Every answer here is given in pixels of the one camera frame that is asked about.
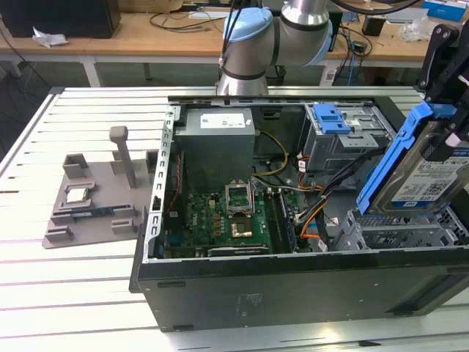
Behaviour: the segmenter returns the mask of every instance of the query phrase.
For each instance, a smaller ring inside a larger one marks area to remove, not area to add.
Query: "paper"
[[[32,39],[46,48],[50,48],[52,45],[68,44],[68,40],[63,34],[47,34],[38,31],[34,27],[32,29],[34,31]]]

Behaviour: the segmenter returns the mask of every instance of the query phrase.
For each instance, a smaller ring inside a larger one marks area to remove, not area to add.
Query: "hard drive label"
[[[436,201],[457,179],[457,170],[469,163],[464,150],[444,162],[422,160],[394,195],[396,207],[421,207]]]

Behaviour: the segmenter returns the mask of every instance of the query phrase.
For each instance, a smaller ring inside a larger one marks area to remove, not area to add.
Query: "aluminum extrusion table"
[[[282,95],[385,95],[408,113],[405,87],[279,87]],[[75,88],[50,94],[0,164],[0,351],[463,351],[469,291],[430,315],[163,334],[142,294],[128,292],[136,241],[41,247],[67,153],[110,161],[113,125],[129,129],[132,158],[156,149],[168,95],[212,88]],[[311,293],[307,299],[318,299]]]

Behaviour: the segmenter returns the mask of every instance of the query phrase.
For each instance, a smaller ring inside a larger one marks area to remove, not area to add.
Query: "power cable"
[[[398,3],[401,3],[399,6],[394,6],[394,7],[390,7],[388,9],[379,9],[379,10],[366,10],[366,9],[361,9],[360,7],[355,7],[355,6],[352,6],[350,4],[348,4],[347,2],[343,2],[342,0],[331,0],[334,4],[336,4],[337,6],[340,6],[346,10],[349,10],[351,12],[356,12],[356,13],[360,13],[362,15],[369,15],[369,16],[373,16],[373,15],[387,15],[389,13],[393,13],[393,12],[397,12],[397,11],[400,11],[400,10],[403,10],[403,9],[407,9],[408,7],[414,5],[414,4],[417,4],[420,0],[407,0],[407,1],[398,1],[398,0],[389,0],[389,4],[398,4]]]

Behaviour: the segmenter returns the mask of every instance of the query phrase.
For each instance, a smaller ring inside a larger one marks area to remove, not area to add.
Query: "label sticker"
[[[321,251],[323,252],[327,252],[328,251],[328,246],[322,242],[322,240],[319,240],[317,241],[317,246],[321,249]]]
[[[356,120],[345,120],[345,123],[349,126],[350,125],[354,125],[354,126],[359,126],[360,125],[359,121],[356,121]]]
[[[469,158],[452,156],[444,162],[422,160],[412,171],[391,204],[399,207],[418,207],[434,202],[457,179],[457,170],[469,164]]]
[[[298,162],[298,168],[300,169],[300,172],[306,172],[306,162],[303,160],[300,160]]]
[[[74,213],[72,214],[72,217],[73,218],[85,218],[85,217],[88,217],[88,216],[91,216],[93,214],[91,214],[89,211],[86,211],[86,212],[83,212],[83,213]]]
[[[244,128],[243,114],[203,114],[200,128]]]

